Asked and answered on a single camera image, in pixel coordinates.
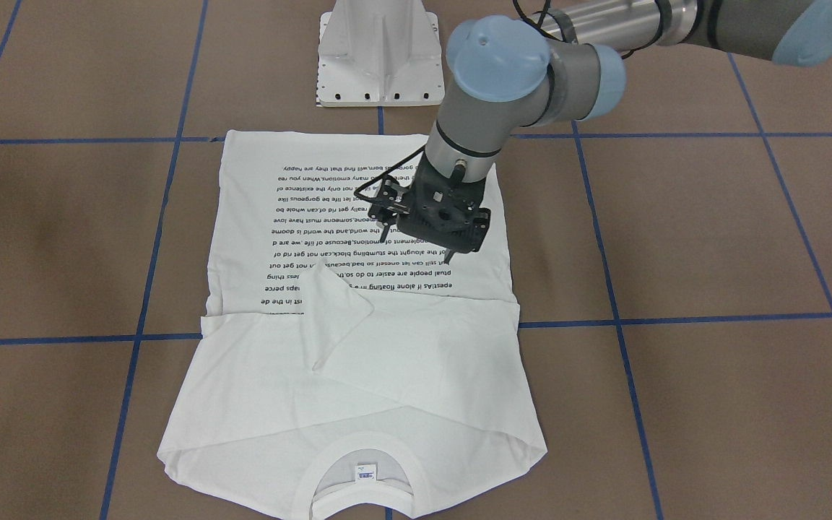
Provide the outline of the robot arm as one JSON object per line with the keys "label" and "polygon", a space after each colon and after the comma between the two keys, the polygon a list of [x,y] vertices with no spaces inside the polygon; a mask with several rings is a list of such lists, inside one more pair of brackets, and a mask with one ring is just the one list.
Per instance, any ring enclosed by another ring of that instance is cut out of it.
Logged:
{"label": "robot arm", "polygon": [[453,80],[412,183],[390,170],[355,191],[368,217],[441,246],[445,261],[479,251],[491,226],[485,180],[514,129],[588,121],[626,89],[624,60],[651,46],[686,43],[785,66],[832,57],[832,1],[590,1],[545,3],[538,19],[493,14],[453,30]]}

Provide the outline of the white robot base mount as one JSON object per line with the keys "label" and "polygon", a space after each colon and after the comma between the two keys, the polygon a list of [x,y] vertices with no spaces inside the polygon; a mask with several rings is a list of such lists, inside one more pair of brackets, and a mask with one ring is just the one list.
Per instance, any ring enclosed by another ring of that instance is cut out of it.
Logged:
{"label": "white robot base mount", "polygon": [[316,102],[324,108],[439,105],[436,14],[422,1],[337,1],[319,20]]}

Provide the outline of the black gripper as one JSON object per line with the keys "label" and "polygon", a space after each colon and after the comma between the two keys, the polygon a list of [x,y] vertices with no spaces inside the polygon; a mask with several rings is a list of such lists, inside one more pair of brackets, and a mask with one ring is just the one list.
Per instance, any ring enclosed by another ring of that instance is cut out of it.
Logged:
{"label": "black gripper", "polygon": [[413,152],[377,175],[376,222],[385,243],[393,226],[400,233],[446,248],[443,263],[457,254],[481,250],[490,227],[491,211],[481,207],[486,180],[465,182],[466,163],[456,161],[449,177],[439,173],[427,158],[420,158],[412,184],[402,186],[390,175],[412,160]]}

